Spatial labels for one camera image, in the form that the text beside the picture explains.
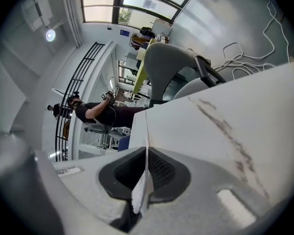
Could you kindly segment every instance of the person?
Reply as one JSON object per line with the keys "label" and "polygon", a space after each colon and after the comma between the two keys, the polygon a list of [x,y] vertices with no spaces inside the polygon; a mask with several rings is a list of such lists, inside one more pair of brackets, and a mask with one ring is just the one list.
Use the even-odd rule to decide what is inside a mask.
{"label": "person", "polygon": [[53,107],[51,105],[48,105],[47,107],[48,111],[52,111],[52,114],[55,118],[59,117],[61,115],[62,117],[66,117],[67,119],[71,119],[72,116],[72,110],[68,108],[61,108],[60,104],[55,104]]}
{"label": "person", "polygon": [[68,106],[74,109],[76,116],[84,123],[96,123],[96,121],[111,127],[132,128],[134,115],[146,108],[143,107],[118,107],[110,104],[112,96],[107,94],[101,103],[84,104],[78,94],[71,95]]}

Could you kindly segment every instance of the floor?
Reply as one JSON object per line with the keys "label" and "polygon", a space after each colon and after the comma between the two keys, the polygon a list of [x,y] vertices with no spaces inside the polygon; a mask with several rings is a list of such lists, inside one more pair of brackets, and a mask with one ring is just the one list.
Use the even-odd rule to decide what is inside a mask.
{"label": "floor", "polygon": [[[264,56],[272,50],[271,44],[264,37],[263,30],[271,20],[267,3],[269,0],[190,0],[172,26],[170,44],[192,48],[195,52],[211,60],[212,66],[222,64],[224,57],[222,49],[232,43],[240,43],[244,54],[254,57]],[[283,17],[283,29],[288,39],[289,55],[294,59],[294,31],[288,19]],[[275,51],[262,61],[242,59],[255,64],[265,62],[276,66],[288,61],[286,41],[283,38],[280,25],[273,22],[266,31],[275,46]],[[237,45],[225,50],[227,59],[240,53]],[[233,80],[233,68],[225,68],[220,74],[226,81]],[[196,74],[187,70],[184,75],[192,80]],[[246,76],[243,71],[236,71],[235,78]],[[183,87],[176,83],[170,84],[164,95],[164,100],[171,99]]]}

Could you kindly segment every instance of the metal railing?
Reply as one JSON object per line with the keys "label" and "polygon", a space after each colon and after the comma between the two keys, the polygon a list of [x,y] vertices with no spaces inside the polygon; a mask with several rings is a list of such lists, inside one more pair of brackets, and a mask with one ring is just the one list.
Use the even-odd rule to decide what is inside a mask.
{"label": "metal railing", "polygon": [[[79,90],[82,82],[84,81],[84,76],[92,64],[92,62],[95,60],[97,54],[100,52],[100,50],[104,47],[104,44],[98,44],[97,42],[93,44],[93,46],[88,50],[82,61],[77,66],[69,85],[63,95],[63,99],[61,102],[61,108],[65,109],[68,108],[67,105],[67,97],[73,95],[73,92],[76,92]],[[68,114],[65,114],[64,116],[61,116],[61,112],[59,113],[59,117],[57,120],[57,126],[55,130],[55,140],[54,140],[54,146],[55,146],[55,161],[66,161],[68,159],[68,149],[67,149],[67,141],[69,136],[69,126],[70,126],[70,118],[68,117]]]}

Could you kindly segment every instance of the desk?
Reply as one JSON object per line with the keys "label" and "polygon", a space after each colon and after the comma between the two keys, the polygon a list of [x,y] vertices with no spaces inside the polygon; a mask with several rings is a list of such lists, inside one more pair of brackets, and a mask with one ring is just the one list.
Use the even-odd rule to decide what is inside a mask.
{"label": "desk", "polygon": [[[149,48],[149,46],[153,43],[155,43],[156,40],[154,38],[152,38],[147,46],[147,49]],[[134,84],[134,89],[133,89],[133,93],[134,94],[137,94],[138,91],[139,91],[139,88],[141,87],[141,85],[143,84],[144,80],[147,79],[148,76],[147,76],[147,73],[146,73],[146,70],[144,68],[144,58],[142,59],[142,63],[141,65],[139,66],[139,69],[138,69],[138,72],[137,72],[137,76],[136,76],[136,81],[135,81],[135,84]]]}
{"label": "desk", "polygon": [[145,137],[218,164],[274,205],[294,189],[294,63],[139,112],[129,148]]}

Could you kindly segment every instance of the window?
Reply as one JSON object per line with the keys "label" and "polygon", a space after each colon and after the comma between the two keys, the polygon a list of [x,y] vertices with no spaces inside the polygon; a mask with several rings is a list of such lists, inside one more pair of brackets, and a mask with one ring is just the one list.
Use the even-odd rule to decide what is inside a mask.
{"label": "window", "polygon": [[155,19],[174,22],[189,0],[82,0],[84,22],[151,27]]}
{"label": "window", "polygon": [[149,15],[138,10],[131,10],[127,8],[120,8],[119,24],[131,26],[134,28],[150,27],[152,28],[154,22],[158,17]]}
{"label": "window", "polygon": [[137,8],[145,9],[147,11],[152,11],[153,13],[157,13],[167,19],[173,18],[173,16],[177,12],[176,8],[158,0],[124,0],[123,3],[124,5],[134,6]]}
{"label": "window", "polygon": [[85,7],[84,8],[85,21],[111,23],[112,10],[113,10],[113,7],[105,7],[105,6]]}
{"label": "window", "polygon": [[112,21],[114,0],[83,0],[84,20],[86,22]]}
{"label": "window", "polygon": [[133,76],[133,73],[137,74],[137,71],[125,67],[125,61],[119,61],[119,82],[134,85],[135,81],[128,78],[129,76]]}
{"label": "window", "polygon": [[155,9],[157,6],[157,3],[153,2],[152,0],[145,0],[143,3],[143,8],[145,9]]}

